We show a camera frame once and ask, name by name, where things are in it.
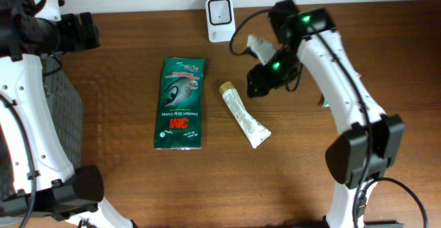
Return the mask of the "grey plastic basket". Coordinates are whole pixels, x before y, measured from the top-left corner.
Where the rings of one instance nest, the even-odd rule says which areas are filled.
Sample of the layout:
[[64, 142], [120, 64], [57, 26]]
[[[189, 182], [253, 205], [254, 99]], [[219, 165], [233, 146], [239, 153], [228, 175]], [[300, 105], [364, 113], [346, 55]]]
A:
[[81, 167], [82, 101], [63, 71], [45, 75], [56, 63], [1, 59], [1, 225], [22, 221], [30, 204], [25, 138], [38, 173], [34, 217], [66, 220], [94, 202]]

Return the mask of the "green 3M gloves packet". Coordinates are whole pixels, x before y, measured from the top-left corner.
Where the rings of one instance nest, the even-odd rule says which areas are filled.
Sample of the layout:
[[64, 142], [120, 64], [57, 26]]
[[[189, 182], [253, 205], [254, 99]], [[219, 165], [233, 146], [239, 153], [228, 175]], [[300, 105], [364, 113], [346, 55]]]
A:
[[165, 59], [161, 72], [155, 149], [200, 149], [205, 59]]

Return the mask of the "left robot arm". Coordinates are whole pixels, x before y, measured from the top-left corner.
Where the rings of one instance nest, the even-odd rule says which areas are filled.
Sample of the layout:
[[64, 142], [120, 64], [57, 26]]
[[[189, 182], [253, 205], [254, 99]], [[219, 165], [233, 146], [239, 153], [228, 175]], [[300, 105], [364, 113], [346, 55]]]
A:
[[100, 45], [92, 15], [61, 14], [64, 3], [1, 0], [1, 224], [133, 227], [105, 198], [98, 167], [74, 167], [50, 113], [43, 60]]

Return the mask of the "white barcode scanner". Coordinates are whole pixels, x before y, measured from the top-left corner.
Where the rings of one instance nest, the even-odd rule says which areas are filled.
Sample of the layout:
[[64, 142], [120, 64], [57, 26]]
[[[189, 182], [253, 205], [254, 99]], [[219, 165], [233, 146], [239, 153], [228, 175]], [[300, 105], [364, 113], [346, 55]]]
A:
[[205, 11], [209, 41], [212, 43], [230, 41], [236, 31], [232, 0], [207, 0]]

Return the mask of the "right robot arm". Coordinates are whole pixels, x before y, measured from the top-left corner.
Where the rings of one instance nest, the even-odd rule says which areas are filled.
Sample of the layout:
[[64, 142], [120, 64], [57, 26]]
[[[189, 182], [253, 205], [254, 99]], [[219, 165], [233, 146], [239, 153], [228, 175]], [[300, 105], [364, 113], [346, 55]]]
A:
[[336, 184], [324, 222], [328, 227], [364, 227], [369, 196], [396, 161], [404, 123], [398, 115], [387, 115], [368, 93], [324, 8], [301, 12], [293, 0], [285, 0], [265, 13], [281, 47], [249, 71], [247, 95], [265, 96], [288, 86], [303, 68], [309, 70], [339, 134], [325, 152]]

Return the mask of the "white cream tube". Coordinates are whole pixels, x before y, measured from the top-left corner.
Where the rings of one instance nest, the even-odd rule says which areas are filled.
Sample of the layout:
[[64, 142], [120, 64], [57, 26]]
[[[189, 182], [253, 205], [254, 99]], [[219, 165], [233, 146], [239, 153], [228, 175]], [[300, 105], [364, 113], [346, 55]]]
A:
[[246, 110], [232, 82], [228, 81], [223, 83], [218, 90], [251, 146], [256, 149], [263, 141], [271, 136], [271, 131], [258, 122]]

